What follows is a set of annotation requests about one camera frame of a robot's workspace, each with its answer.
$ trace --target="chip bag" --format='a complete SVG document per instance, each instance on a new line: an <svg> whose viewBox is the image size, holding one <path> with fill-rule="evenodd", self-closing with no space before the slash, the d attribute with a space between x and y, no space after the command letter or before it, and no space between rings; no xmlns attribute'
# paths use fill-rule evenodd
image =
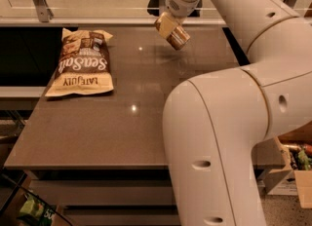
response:
<svg viewBox="0 0 312 226"><path fill-rule="evenodd" d="M55 80L45 96L100 94L113 90L107 42L103 30L62 32L62 49Z"/></svg>

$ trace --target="cardboard box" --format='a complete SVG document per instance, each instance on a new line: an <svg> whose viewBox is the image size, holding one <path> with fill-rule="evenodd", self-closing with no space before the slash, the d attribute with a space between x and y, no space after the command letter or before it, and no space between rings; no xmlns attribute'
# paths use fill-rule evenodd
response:
<svg viewBox="0 0 312 226"><path fill-rule="evenodd" d="M298 196L302 208L312 208L312 171L293 170L288 150L278 137L275 140L287 164L283 169L273 169L266 175L263 181L267 194Z"/></svg>

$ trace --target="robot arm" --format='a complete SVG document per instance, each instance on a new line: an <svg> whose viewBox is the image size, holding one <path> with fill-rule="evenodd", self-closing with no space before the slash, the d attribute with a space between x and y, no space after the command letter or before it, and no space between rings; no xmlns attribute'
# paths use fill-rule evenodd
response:
<svg viewBox="0 0 312 226"><path fill-rule="evenodd" d="M186 17L198 0L166 0ZM192 78L169 96L164 142L183 226L264 226L251 152L312 120L312 30L280 0L212 0L251 65Z"/></svg>

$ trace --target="black cable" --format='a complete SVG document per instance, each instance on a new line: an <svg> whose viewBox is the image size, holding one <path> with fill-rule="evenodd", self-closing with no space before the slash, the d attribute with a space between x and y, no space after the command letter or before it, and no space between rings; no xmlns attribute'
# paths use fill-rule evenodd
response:
<svg viewBox="0 0 312 226"><path fill-rule="evenodd" d="M58 215L61 219L63 219L65 222L67 222L70 226L73 226L62 214L58 213L55 209L53 209L47 202L45 202L43 199L41 199L38 195L32 193L28 189L22 187L20 184L16 183L13 179L11 179L8 175L2 173L1 171L1 176L6 179L7 181L11 182L12 184L18 186L21 190L26 192L27 194L31 195L32 197L36 198L39 200L41 203L45 204L52 212L54 212L56 215Z"/></svg>

